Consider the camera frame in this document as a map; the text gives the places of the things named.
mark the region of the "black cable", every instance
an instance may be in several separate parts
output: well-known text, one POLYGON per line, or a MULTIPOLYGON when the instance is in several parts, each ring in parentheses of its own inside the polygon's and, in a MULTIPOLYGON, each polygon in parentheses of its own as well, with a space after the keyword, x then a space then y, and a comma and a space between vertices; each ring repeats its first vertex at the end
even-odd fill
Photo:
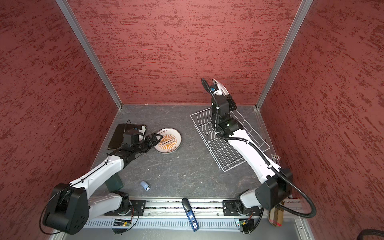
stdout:
POLYGON ((123 133, 125 133, 125 127, 127 126, 128 121, 129 121, 130 124, 132 124, 131 121, 128 119, 127 122, 124 125, 124 132, 123 133))
POLYGON ((305 217, 305 218, 311 218, 311 217, 314 217, 316 215, 316 206, 314 205, 314 203, 312 202, 312 200, 310 199, 309 196, 307 196, 301 189, 299 189, 296 185, 294 185, 290 180, 288 180, 283 174, 281 174, 280 171, 276 170, 271 164, 270 162, 268 161, 268 159, 264 156, 264 154, 262 153, 262 151, 256 146, 254 145, 252 142, 250 142, 249 140, 247 139, 244 139, 244 138, 241 138, 241 137, 224 137, 222 136, 218 131, 217 131, 217 120, 218 120, 218 107, 219 105, 217 104, 217 101, 216 101, 216 97, 214 95, 214 93, 212 92, 212 90, 209 88, 209 85, 207 83, 207 81, 202 78, 201 79, 201 82, 203 84, 203 87, 205 88, 205 90, 212 96, 212 99, 214 100, 215 102, 215 106, 212 106, 212 113, 213 113, 213 109, 215 108, 216 109, 216 113, 214 114, 215 115, 215 119, 214 119, 214 122, 212 123, 213 124, 213 128, 215 130, 215 135, 220 138, 220 139, 223 139, 223 140, 237 140, 237 141, 242 141, 242 142, 245 142, 247 144, 249 144, 251 147, 253 147, 253 149, 256 150, 256 152, 260 155, 260 157, 264 160, 265 164, 277 175, 279 176, 283 181, 285 181, 286 183, 288 183, 289 185, 291 185, 294 189, 296 189, 296 191, 298 191, 300 193, 300 195, 303 196, 303 198, 309 203, 309 205, 311 206, 311 212, 308 213, 308 214, 303 214, 301 212, 297 212, 297 211, 294 211, 292 209, 289 209, 287 208, 286 206, 283 206, 281 204, 278 204, 276 207, 278 209, 282 209, 282 210, 285 210, 291 214, 294 214, 296 216, 299 216, 299 217, 305 217))
POLYGON ((139 211, 137 212, 137 219, 136 219, 136 222, 134 225, 132 225, 128 230, 126 230, 126 232, 128 232, 129 230, 131 230, 137 223, 137 221, 139 220, 139 217, 140 217, 140 213, 139 211))
POLYGON ((257 228, 257 226, 259 225, 259 223, 261 222, 261 220, 262 220, 262 216, 263 216, 263 213, 264 213, 264 208, 262 207, 261 209, 260 209, 260 216, 259 216, 259 218, 257 219, 257 222, 255 223, 255 226, 252 228, 252 230, 250 230, 249 232, 245 232, 245 234, 248 234, 248 233, 251 233, 251 232, 253 232, 256 228, 257 228))
POLYGON ((359 236, 356 240, 363 240, 364 236, 368 236, 368 235, 384 237, 384 231, 380 231, 376 229, 364 229, 359 233, 359 236))
POLYGON ((48 200, 47 204, 45 205, 45 207, 44 207, 43 210, 41 211, 40 218, 39 218, 39 228, 40 228, 40 231, 41 231, 43 234, 46 234, 46 235, 54 235, 54 234, 61 233, 61 231, 60 231, 60 232, 55 232, 55 233, 47 233, 47 232, 44 232, 43 228, 41 227, 41 219, 43 218, 44 211, 45 211, 45 209, 47 208, 49 202, 50 202, 56 195, 58 195, 59 193, 61 193, 62 191, 64 191, 64 190, 68 190, 69 187, 73 187, 74 185, 76 185, 76 184, 78 184, 78 183, 80 183, 80 182, 84 182, 84 180, 85 180, 87 177, 89 177, 90 175, 92 175, 94 172, 96 172, 97 170, 99 170, 99 169, 102 168, 103 166, 107 165, 108 161, 109 161, 109 154, 107 153, 107 161, 106 161, 103 165, 101 165, 98 169, 96 169, 95 171, 93 171, 93 172, 91 172, 90 174, 88 174, 87 176, 85 176, 85 177, 84 177, 83 179, 81 179, 79 182, 77 182, 77 183, 75 183, 75 184, 72 184, 72 185, 70 185, 70 186, 64 188, 63 190, 60 190, 58 193, 56 193, 55 195, 53 195, 53 196, 48 200))

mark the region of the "red wall panel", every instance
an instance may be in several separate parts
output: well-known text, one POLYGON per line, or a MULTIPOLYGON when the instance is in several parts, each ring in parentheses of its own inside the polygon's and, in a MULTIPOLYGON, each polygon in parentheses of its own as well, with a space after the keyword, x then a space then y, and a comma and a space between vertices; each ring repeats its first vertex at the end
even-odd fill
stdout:
POLYGON ((262 115, 316 239, 384 230, 384 3, 314 1, 262 115))
POLYGON ((1 1, 0 42, 0 239, 44 239, 52 188, 90 169, 117 107, 54 0, 1 1))
POLYGON ((300 0, 69 0, 124 104, 255 104, 300 0))

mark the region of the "white wire rack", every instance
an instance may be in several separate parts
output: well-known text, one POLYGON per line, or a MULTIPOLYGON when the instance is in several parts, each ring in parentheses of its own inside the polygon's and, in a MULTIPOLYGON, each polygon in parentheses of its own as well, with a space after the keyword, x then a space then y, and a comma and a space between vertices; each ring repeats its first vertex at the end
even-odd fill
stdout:
MULTIPOLYGON (((242 164, 245 159, 241 154, 226 141, 216 137, 215 131, 211 125, 211 109, 202 110, 200 112, 191 115, 192 121, 195 124, 195 128, 199 132, 204 144, 207 146, 212 157, 215 159, 218 167, 224 172, 242 164)), ((264 139, 254 130, 254 128, 248 123, 247 120, 235 110, 231 112, 231 116, 239 121, 244 129, 247 131, 248 136, 254 141, 254 143, 265 152, 270 149, 269 145, 264 139)))

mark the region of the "blue cap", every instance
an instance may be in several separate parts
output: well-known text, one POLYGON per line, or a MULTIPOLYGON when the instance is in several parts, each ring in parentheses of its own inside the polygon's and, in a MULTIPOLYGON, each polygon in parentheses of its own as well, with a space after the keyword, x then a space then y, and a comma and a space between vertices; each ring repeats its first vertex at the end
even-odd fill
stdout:
POLYGON ((151 189, 151 186, 148 185, 148 183, 146 183, 144 180, 140 182, 140 184, 143 186, 143 188, 148 191, 149 189, 151 189))

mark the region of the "plate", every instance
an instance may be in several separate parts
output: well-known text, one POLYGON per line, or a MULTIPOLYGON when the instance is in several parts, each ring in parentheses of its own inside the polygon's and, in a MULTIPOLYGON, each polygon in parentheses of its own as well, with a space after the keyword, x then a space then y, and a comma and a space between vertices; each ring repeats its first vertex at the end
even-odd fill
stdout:
POLYGON ((155 146, 155 149, 161 153, 171 153, 176 151, 181 144, 181 134, 173 128, 164 128, 157 132, 163 135, 163 139, 155 146))

